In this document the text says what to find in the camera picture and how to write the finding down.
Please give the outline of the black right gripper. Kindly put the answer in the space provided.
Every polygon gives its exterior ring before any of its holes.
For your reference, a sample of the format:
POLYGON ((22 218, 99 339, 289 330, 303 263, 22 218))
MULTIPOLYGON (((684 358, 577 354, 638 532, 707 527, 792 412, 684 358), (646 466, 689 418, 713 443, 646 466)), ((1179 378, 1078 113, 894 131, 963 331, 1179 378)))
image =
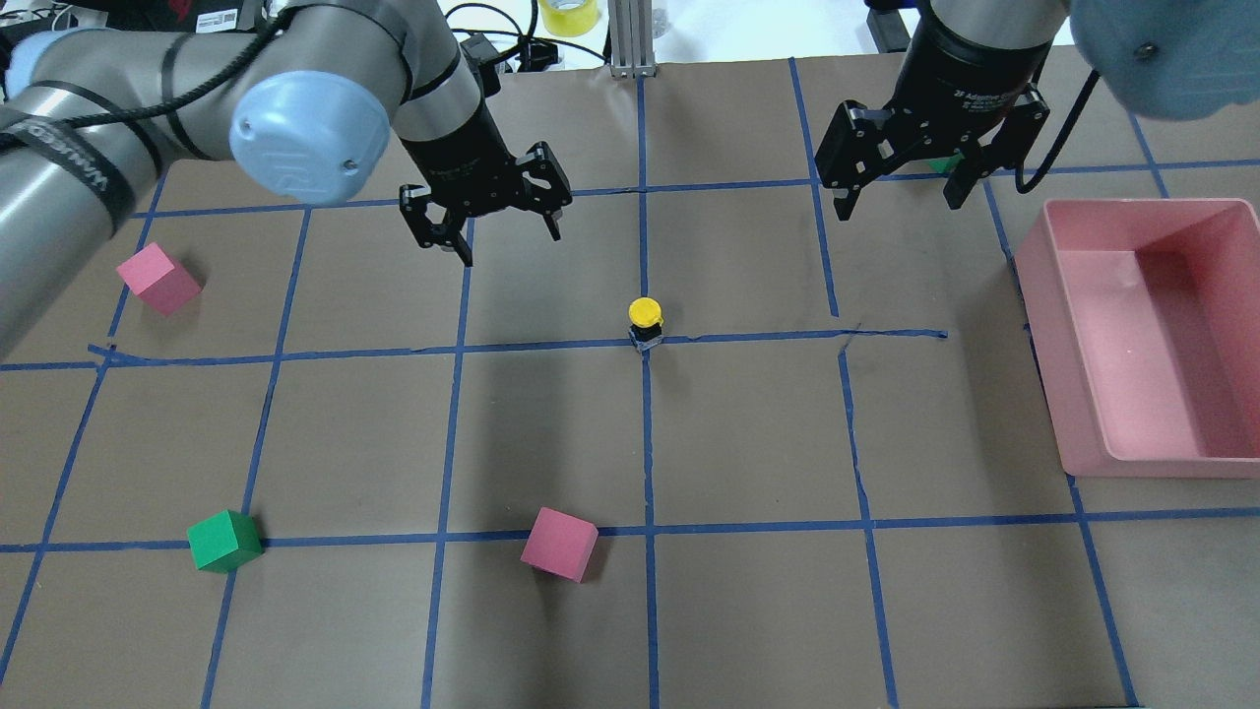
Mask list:
POLYGON ((1051 42, 1004 48, 976 43, 942 20, 921 20, 895 93, 879 107, 843 99, 815 154, 837 219, 850 220, 864 185, 908 161, 959 152, 942 196, 965 205, 995 167, 1022 161, 1050 115, 1034 87, 1051 42))

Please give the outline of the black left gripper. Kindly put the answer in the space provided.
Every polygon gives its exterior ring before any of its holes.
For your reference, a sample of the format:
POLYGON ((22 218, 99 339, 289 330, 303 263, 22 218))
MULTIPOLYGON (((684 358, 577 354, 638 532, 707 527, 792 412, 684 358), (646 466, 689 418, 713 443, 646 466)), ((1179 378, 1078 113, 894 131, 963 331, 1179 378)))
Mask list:
POLYGON ((573 194, 558 157, 546 141, 513 156, 485 102, 454 133, 401 140, 423 181, 398 188, 398 210, 421 247, 440 247, 472 268, 467 219, 514 208, 543 217, 554 242, 558 220, 573 194))

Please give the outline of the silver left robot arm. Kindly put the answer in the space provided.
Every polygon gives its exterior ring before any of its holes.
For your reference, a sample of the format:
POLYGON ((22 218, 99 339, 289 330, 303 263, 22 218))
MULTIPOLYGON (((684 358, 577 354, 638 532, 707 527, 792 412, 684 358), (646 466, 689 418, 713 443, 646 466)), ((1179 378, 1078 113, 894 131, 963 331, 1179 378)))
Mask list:
POLYGON ((422 175, 399 207, 472 264, 467 219, 517 208, 552 238, 572 201, 544 141, 513 156, 480 60, 435 1, 284 1, 252 34, 40 31, 3 105, 3 354, 181 159, 234 161, 276 196, 341 205, 391 139, 422 175))

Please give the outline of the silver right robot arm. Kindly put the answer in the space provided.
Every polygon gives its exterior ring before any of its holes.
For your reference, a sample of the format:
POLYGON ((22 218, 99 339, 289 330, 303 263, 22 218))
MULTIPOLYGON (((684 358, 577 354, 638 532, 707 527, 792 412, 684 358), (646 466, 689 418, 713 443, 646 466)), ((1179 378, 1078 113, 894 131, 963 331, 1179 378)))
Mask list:
POLYGON ((646 86, 650 184, 752 181, 776 144, 811 150, 806 170, 840 222, 910 162, 950 161, 951 210, 994 171, 1027 194, 1045 183, 1106 86, 1130 113, 1196 121, 1257 99, 1255 1, 919 1, 890 59, 863 59, 825 121, 803 126, 793 96, 658 76, 646 86))

